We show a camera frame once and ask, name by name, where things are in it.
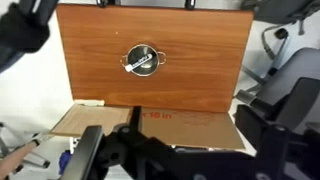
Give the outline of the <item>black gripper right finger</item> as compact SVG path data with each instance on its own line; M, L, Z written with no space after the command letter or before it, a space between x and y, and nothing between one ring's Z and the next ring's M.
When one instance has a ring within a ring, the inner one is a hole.
M277 130L246 105L239 105L235 125L261 157L277 154Z

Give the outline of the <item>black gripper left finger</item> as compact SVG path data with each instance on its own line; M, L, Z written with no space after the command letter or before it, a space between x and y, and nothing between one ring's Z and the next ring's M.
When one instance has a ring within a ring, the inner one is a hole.
M95 180L95 156L103 137L101 126L88 126L67 166L67 180Z

